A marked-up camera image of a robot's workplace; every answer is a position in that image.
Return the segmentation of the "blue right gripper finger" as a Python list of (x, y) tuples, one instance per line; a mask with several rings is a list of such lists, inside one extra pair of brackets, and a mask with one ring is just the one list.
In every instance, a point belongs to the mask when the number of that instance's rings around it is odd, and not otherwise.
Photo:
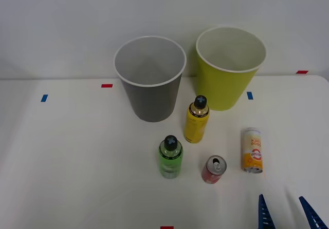
[(267, 208), (263, 194), (259, 195), (258, 202), (258, 229), (275, 229), (275, 224)]
[(309, 226), (311, 229), (328, 229), (323, 220), (319, 217), (319, 215), (315, 212), (312, 206), (307, 202), (307, 200), (303, 197), (299, 197), (300, 203), (305, 212), (306, 218), (308, 220)]

